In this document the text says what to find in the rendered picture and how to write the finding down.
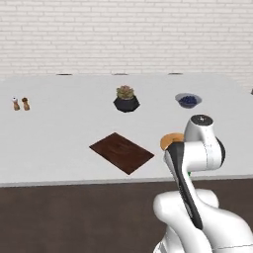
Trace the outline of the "bowl of blueberries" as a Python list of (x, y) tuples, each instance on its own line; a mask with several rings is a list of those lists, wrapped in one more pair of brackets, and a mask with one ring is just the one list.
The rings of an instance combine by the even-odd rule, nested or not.
[(177, 94), (175, 99), (181, 107), (186, 109), (192, 109), (202, 101), (199, 96), (190, 93)]

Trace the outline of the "succulent in black pot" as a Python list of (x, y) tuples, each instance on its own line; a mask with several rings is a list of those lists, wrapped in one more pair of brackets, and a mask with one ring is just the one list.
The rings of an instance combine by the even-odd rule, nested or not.
[(140, 106), (134, 95), (134, 90), (127, 85), (123, 85), (117, 89), (117, 98), (114, 104), (123, 113), (133, 112)]

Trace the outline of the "dark wooden cutting board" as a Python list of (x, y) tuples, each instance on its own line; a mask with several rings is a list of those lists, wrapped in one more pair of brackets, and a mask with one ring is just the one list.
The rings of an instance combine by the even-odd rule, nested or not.
[(154, 157), (116, 132), (90, 145), (90, 148), (128, 175)]

